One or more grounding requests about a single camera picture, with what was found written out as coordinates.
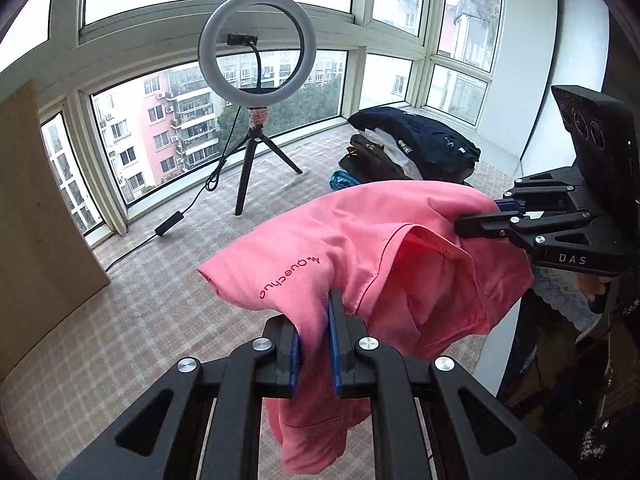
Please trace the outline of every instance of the tree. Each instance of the tree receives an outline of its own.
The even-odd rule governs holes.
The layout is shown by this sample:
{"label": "tree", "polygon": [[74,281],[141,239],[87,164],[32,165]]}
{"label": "tree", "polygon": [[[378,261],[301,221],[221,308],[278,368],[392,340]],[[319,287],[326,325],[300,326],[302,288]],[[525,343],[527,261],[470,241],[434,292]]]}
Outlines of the tree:
{"label": "tree", "polygon": [[[273,137],[287,130],[336,116],[339,113],[341,88],[342,76],[336,76],[324,85],[309,85],[301,88],[289,99],[274,104],[269,107],[264,134]],[[228,106],[218,116],[218,131],[222,146],[228,139],[237,111],[236,106]],[[240,110],[232,143],[236,139],[242,139],[248,128],[249,113],[247,110]]]}

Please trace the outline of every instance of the white wall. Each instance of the white wall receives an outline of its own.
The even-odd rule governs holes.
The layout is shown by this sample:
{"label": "white wall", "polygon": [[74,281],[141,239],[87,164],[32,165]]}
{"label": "white wall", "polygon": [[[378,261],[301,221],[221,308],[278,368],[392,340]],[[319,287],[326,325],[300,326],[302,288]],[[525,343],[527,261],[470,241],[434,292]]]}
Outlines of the white wall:
{"label": "white wall", "polygon": [[536,121],[551,67],[558,0],[502,0],[495,72],[478,134],[514,156],[513,174]]}
{"label": "white wall", "polygon": [[551,85],[600,91],[609,51],[609,10],[602,0],[559,0],[554,62],[538,120],[522,156],[524,175],[570,166],[575,159]]}

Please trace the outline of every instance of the wooden panel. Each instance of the wooden panel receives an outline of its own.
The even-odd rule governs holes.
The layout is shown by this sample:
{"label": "wooden panel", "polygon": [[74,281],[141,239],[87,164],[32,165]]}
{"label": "wooden panel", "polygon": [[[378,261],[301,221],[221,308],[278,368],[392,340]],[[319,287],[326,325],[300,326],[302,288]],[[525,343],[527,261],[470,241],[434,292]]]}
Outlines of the wooden panel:
{"label": "wooden panel", "polygon": [[0,380],[109,283],[49,167],[31,83],[0,104]]}

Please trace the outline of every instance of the white ring light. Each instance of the white ring light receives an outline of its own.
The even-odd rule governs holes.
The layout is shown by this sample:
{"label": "white ring light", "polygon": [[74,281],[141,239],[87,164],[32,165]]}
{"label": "white ring light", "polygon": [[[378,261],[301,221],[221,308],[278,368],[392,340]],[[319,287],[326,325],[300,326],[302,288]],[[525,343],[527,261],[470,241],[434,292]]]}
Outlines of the white ring light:
{"label": "white ring light", "polygon": [[[232,86],[220,72],[216,59],[216,41],[226,20],[236,10],[249,5],[267,5],[281,10],[296,26],[300,37],[300,58],[295,70],[283,85],[265,93],[249,93]],[[304,84],[316,61],[316,48],[316,32],[311,20],[305,9],[293,0],[227,0],[215,10],[202,29],[198,61],[204,79],[220,97],[246,108],[264,108],[291,97]]]}

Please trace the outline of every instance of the pink t-shirt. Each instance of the pink t-shirt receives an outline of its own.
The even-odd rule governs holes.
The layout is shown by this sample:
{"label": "pink t-shirt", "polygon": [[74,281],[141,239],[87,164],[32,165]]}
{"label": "pink t-shirt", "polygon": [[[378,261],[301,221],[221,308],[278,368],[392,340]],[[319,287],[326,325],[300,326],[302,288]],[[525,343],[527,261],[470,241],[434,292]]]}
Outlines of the pink t-shirt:
{"label": "pink t-shirt", "polygon": [[318,473],[343,452],[364,399],[339,399],[326,342],[329,289],[347,314],[403,355],[424,360],[461,337],[485,334],[532,282],[523,250],[506,240],[460,239],[462,215],[498,211],[467,186],[388,181],[313,200],[239,238],[198,271],[221,298],[285,314],[300,334],[293,399],[266,399],[285,468]]}

